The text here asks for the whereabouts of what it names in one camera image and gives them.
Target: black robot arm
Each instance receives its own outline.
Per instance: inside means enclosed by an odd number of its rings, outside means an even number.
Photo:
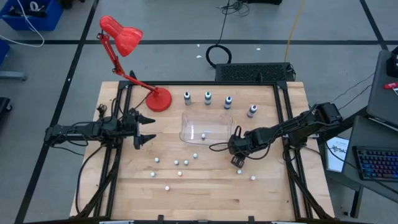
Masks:
[[[112,143],[117,138],[134,136],[134,148],[140,149],[141,145],[153,139],[156,135],[140,134],[139,124],[153,122],[155,122],[154,119],[146,118],[132,108],[120,120],[114,116],[110,116],[97,121],[75,123],[71,126],[56,124],[54,127],[46,129],[44,141],[50,146],[61,144],[65,141]]]
[[[234,157],[231,163],[242,168],[250,154],[266,149],[275,139],[288,135],[293,147],[303,145],[308,136],[337,127],[342,117],[333,103],[314,105],[297,117],[271,128],[256,128],[246,131],[241,137],[241,127],[235,129],[228,141],[229,153]]]

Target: lamp arm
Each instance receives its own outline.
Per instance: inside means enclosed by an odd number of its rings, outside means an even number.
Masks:
[[[99,40],[101,41],[102,45],[105,48],[106,53],[108,53],[108,56],[110,57],[111,61],[113,62],[113,65],[114,65],[114,69],[112,69],[113,73],[120,75],[123,78],[128,79],[130,82],[133,82],[136,85],[140,85],[150,91],[153,91],[154,94],[159,93],[159,91],[157,91],[157,89],[155,87],[145,84],[145,83],[143,83],[133,77],[130,77],[129,75],[126,75],[124,73],[124,70],[123,70],[122,66],[120,65],[119,58],[118,58],[118,56],[116,56],[116,54],[114,53],[114,50],[111,46],[108,34],[103,34],[103,33],[98,34],[97,38],[99,38]]]

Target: yellow cable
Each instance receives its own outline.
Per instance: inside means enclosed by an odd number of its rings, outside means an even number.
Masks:
[[[297,23],[297,21],[298,21],[300,15],[301,15],[301,11],[302,11],[302,9],[303,9],[304,2],[305,2],[305,0],[301,0],[300,9],[298,10],[298,13],[297,13],[297,15],[296,15],[296,19],[294,20],[293,29],[292,29],[292,31],[290,32],[289,39],[287,40],[286,53],[285,53],[285,62],[286,62],[287,56],[289,55],[290,40],[291,40],[291,38],[292,38],[292,36],[293,36],[294,29],[296,28],[296,23]]]

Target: wooden tabletop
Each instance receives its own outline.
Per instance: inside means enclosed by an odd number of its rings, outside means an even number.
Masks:
[[[117,82],[104,82],[98,103],[111,108],[116,96]],[[153,112],[145,103],[138,107],[140,113],[156,120],[155,123],[140,125],[141,134],[156,134],[141,150],[135,150],[132,138],[124,140],[118,182],[113,203],[112,219],[156,220],[164,215],[165,220],[248,220],[254,216],[257,221],[294,220],[291,194],[285,162],[282,159],[282,142],[277,139],[262,160],[245,160],[242,174],[230,161],[228,151],[213,152],[208,146],[194,145],[180,140],[182,114],[185,110],[211,110],[225,113],[225,98],[232,96],[230,113],[233,125],[242,126],[242,131],[278,124],[274,92],[271,86],[163,86],[173,97],[169,109]],[[294,116],[308,110],[303,83],[288,83],[289,96]],[[192,104],[185,106],[183,94],[189,91]],[[210,91],[212,102],[206,106],[204,94]],[[147,94],[139,86],[132,89],[130,107],[136,106]],[[284,119],[287,119],[283,94],[280,91]],[[253,118],[246,113],[251,105],[258,105]],[[98,148],[98,142],[91,142],[85,152],[85,159]],[[308,140],[308,146],[318,150],[315,140]],[[82,176],[79,193],[80,209],[91,199],[98,188],[105,150],[101,150],[87,163]],[[303,168],[309,191],[324,210],[334,217],[328,186],[320,156],[307,149],[301,151]],[[252,154],[259,157],[264,151]],[[300,212],[305,217],[302,194],[297,188]],[[104,193],[101,214],[104,214],[108,191]],[[71,215],[76,214],[72,206]]]

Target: rgb keyboard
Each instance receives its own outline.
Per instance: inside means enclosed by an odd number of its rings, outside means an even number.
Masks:
[[[398,149],[354,146],[353,150],[361,179],[398,182]]]

